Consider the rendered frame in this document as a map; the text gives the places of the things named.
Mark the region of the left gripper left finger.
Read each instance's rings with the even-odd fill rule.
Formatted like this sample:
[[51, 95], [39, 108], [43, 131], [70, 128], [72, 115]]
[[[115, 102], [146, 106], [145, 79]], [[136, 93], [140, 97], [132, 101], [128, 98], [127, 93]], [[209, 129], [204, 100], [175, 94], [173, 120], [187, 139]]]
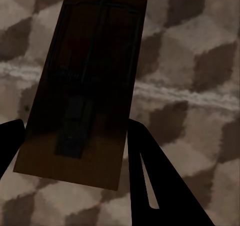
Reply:
[[20, 149], [25, 129], [21, 119], [0, 125], [0, 179]]

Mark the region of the mousetrap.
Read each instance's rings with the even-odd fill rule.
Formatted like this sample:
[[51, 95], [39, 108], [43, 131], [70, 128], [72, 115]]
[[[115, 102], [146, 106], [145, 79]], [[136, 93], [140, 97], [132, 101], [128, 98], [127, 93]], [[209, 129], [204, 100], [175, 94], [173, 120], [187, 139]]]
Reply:
[[63, 0], [13, 172], [118, 191], [148, 0]]

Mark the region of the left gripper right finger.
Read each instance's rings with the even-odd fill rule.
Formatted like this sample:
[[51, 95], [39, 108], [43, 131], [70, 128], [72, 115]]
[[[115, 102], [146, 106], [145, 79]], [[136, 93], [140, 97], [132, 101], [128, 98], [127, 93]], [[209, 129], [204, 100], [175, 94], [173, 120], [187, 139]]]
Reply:
[[[184, 180], [138, 121], [127, 121], [132, 226], [215, 226]], [[149, 204], [141, 156], [159, 209]]]

